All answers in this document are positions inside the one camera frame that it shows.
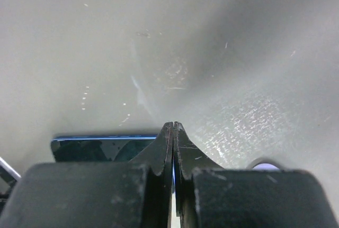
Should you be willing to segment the lavender phone case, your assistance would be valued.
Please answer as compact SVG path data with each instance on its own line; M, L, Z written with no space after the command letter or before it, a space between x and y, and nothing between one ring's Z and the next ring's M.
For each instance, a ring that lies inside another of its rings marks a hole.
M258 158L252 161L248 165L248 169L253 170L282 170L281 165L279 165L274 160L268 158Z

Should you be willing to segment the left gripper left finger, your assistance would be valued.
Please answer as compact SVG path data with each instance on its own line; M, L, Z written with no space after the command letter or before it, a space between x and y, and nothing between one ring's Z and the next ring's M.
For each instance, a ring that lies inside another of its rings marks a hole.
M32 166L14 187L1 227L170 227L173 123L128 162Z

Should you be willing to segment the dark blue phone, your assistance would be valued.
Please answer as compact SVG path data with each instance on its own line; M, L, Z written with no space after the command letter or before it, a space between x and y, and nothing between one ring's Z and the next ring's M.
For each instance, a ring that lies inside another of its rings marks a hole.
M56 162L128 162L155 139L154 134L59 136L50 143Z

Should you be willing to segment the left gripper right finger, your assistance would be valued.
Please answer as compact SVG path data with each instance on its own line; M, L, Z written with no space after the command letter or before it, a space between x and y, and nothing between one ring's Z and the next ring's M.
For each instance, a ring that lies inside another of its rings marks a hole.
M179 122L173 156L182 227L338 227L321 184L304 170L225 169Z

